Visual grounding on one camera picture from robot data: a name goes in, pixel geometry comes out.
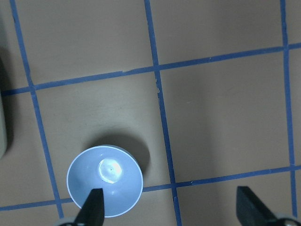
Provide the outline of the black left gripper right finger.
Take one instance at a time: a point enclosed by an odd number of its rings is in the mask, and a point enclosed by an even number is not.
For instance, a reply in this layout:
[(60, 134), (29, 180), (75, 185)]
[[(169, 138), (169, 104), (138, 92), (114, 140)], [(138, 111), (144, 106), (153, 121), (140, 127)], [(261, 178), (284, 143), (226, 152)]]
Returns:
[(248, 187), (238, 186), (236, 216), (242, 226), (277, 226), (278, 219)]

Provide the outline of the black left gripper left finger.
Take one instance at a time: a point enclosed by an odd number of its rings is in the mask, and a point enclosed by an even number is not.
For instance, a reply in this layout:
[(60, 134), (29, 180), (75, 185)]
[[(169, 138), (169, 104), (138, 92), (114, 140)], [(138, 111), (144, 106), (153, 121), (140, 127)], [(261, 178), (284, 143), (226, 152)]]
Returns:
[(102, 226), (104, 223), (103, 189), (92, 189), (76, 216), (74, 226)]

